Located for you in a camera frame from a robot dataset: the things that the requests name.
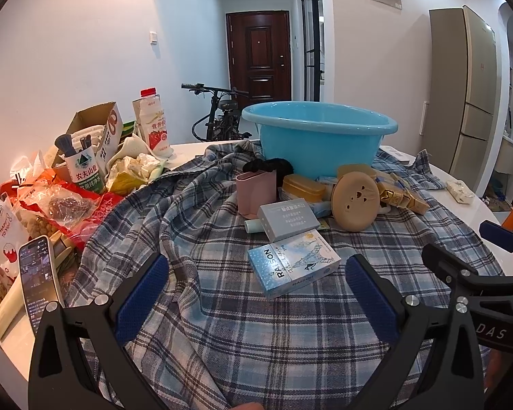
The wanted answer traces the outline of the cardboard pretzel box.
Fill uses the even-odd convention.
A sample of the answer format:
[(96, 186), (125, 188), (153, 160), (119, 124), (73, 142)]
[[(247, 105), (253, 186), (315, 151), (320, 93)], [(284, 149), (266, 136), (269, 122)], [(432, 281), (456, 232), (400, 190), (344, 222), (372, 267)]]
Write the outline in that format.
[(117, 152), (123, 130), (123, 120), (116, 102), (107, 102), (75, 113), (66, 134), (71, 136), (74, 149), (81, 149), (82, 138), (91, 136), (91, 144), (100, 172)]

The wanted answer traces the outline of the red cap drink bottle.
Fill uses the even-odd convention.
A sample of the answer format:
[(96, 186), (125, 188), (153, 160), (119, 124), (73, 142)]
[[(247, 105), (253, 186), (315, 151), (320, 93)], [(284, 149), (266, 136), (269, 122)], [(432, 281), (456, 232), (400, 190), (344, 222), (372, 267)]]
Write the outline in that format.
[(166, 160), (173, 154), (168, 142), (168, 127), (160, 95), (154, 87), (140, 91), (140, 98), (132, 102), (139, 136), (156, 158)]

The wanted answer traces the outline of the amber plastic soap box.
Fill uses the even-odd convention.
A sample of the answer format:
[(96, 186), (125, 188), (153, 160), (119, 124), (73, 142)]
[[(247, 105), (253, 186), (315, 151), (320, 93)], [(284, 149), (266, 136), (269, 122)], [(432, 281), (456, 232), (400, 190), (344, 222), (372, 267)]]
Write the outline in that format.
[(298, 174), (290, 174), (284, 177), (282, 189), (296, 197), (304, 198), (309, 203), (319, 203), (323, 200), (326, 187)]

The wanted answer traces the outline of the white smartphone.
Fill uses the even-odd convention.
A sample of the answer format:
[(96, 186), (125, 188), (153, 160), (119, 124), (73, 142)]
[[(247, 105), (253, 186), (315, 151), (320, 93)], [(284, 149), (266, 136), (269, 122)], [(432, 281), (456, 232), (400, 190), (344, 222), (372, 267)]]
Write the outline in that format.
[(26, 314), (33, 334), (37, 335), (47, 304), (64, 304), (49, 237), (41, 235), (25, 243), (18, 255)]

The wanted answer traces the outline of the white wall switch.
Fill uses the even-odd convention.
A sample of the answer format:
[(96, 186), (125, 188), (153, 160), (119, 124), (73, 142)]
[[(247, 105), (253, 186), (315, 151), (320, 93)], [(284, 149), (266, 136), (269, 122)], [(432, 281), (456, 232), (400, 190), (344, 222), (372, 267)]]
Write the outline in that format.
[(149, 34), (151, 45), (157, 44), (157, 33), (155, 31), (150, 31)]

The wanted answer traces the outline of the blue plaid shirt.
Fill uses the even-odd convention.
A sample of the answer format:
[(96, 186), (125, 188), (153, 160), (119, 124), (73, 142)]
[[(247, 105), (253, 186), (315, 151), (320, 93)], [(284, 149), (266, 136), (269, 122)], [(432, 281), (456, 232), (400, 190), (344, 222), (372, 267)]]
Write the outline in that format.
[(236, 177), (256, 142), (210, 145), (131, 194), (87, 242), (68, 306), (112, 293), (162, 253), (168, 283), (127, 350), (172, 409), (343, 409), (387, 347), (342, 270), (268, 300), (248, 258), (267, 238), (245, 231)]

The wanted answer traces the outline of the black framed glass door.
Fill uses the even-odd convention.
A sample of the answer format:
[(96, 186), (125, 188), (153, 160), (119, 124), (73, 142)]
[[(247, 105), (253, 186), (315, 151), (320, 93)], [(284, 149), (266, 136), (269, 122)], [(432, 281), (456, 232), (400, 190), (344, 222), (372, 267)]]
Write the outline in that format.
[(301, 0), (304, 53), (304, 99), (319, 102), (324, 85), (323, 0)]

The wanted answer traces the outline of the grey small box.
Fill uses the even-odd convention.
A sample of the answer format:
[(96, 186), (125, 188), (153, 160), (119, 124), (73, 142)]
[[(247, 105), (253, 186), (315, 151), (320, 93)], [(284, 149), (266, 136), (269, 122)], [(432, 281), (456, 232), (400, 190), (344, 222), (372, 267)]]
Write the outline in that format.
[(318, 219), (304, 199), (262, 205), (258, 209), (258, 219), (271, 243), (319, 227)]

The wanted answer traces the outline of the Raison cigarette carton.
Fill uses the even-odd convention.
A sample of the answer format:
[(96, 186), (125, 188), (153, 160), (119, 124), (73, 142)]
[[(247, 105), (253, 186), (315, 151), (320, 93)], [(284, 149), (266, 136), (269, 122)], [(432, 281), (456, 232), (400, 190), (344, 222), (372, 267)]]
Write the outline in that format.
[(317, 230), (251, 249), (248, 258), (267, 299), (283, 296), (332, 274), (341, 261)]

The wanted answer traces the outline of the crumpled white paper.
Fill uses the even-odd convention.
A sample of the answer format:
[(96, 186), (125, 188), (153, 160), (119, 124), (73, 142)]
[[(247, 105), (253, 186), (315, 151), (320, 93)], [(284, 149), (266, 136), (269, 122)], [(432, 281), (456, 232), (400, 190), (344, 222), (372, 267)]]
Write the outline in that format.
[(129, 136), (106, 165), (105, 189), (127, 196), (156, 180), (167, 162), (168, 158), (154, 155), (139, 136)]

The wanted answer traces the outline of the beige refrigerator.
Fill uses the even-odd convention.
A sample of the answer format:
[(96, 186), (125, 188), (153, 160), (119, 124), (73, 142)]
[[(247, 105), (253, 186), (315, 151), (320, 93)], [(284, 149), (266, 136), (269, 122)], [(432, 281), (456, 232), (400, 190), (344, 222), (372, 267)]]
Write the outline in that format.
[(432, 75), (422, 147), (433, 165), (475, 190), (496, 109), (496, 36), (467, 5), (429, 16)]

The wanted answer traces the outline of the light blue tube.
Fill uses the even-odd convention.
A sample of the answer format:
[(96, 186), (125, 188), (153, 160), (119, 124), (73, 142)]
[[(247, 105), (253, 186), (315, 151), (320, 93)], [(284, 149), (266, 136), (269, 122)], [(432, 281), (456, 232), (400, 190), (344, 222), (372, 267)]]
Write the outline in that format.
[(264, 231), (264, 226), (258, 218), (248, 219), (245, 221), (245, 231), (247, 234), (261, 233)]

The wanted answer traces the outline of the white tissue packet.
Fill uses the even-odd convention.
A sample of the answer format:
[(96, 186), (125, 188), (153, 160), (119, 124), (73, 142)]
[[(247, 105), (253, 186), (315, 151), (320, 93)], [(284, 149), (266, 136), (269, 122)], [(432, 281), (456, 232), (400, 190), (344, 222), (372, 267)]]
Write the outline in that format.
[(474, 192), (462, 180), (448, 180), (446, 188), (460, 205), (470, 205), (474, 201)]

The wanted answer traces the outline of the red snack bag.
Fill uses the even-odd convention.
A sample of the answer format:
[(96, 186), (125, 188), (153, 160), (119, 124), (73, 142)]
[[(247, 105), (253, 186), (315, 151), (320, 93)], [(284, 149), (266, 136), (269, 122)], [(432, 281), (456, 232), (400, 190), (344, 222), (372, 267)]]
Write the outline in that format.
[(123, 199), (116, 193), (94, 193), (46, 169), (33, 182), (10, 180), (0, 185), (0, 199), (13, 216), (11, 247), (42, 235), (62, 233), (82, 250), (106, 216)]

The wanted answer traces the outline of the dark red entrance door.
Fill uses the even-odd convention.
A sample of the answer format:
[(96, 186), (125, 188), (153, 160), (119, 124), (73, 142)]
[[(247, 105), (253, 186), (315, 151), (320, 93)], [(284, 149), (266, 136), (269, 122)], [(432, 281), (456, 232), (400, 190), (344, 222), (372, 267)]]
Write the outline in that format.
[(289, 13), (234, 12), (226, 15), (231, 87), (245, 92), (242, 108), (292, 99)]

